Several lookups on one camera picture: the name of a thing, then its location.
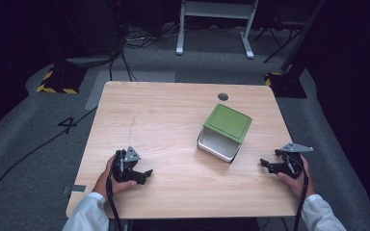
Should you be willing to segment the person's left hand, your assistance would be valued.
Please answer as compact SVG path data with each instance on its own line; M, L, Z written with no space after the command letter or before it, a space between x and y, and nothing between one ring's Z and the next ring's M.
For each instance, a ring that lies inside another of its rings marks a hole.
M101 194L105 200L108 200L108 194L107 194L107 181L111 180L112 182L112 193L120 193L126 190L129 190L131 188L134 188L137 185L136 181L127 181L127 182L117 182L113 176L109 175L112 167L112 163L114 161L115 157L112 156L106 164L106 167L104 171L100 174L98 177L92 191L94 193Z

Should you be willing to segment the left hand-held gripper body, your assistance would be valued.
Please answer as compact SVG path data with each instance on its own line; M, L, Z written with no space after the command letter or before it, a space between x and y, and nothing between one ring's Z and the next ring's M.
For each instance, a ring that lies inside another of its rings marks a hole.
M132 146L127 149L117 150L112 164L112 174L117 182L133 181L133 176L139 176L139 172L133 167L141 159L141 156Z

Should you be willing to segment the person's right hand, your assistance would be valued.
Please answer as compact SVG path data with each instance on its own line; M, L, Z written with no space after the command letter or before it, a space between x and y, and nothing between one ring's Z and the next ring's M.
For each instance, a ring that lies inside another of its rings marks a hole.
M277 174L277 177L284 182L287 186L290 187L292 193L298 197L299 199L307 198L313 194L316 194L314 181L312 179L312 175L310 173L310 168L307 159L304 156L301 156L303 163L304 163L304 169L306 176L308 178L308 185L307 185L307 191L306 195L303 195L304 190L304 175L301 174L298 178L294 179L288 176L287 174L284 174L282 172Z

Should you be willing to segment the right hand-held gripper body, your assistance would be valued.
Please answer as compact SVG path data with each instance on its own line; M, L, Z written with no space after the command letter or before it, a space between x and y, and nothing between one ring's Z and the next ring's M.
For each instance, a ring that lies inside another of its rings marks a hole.
M304 163L301 158L303 152L312 152L313 148L311 146L304 146L301 144L289 142L280 149L276 149L276 155L280 157L283 164L286 165L288 176L296 179L298 178L302 171L304 170Z

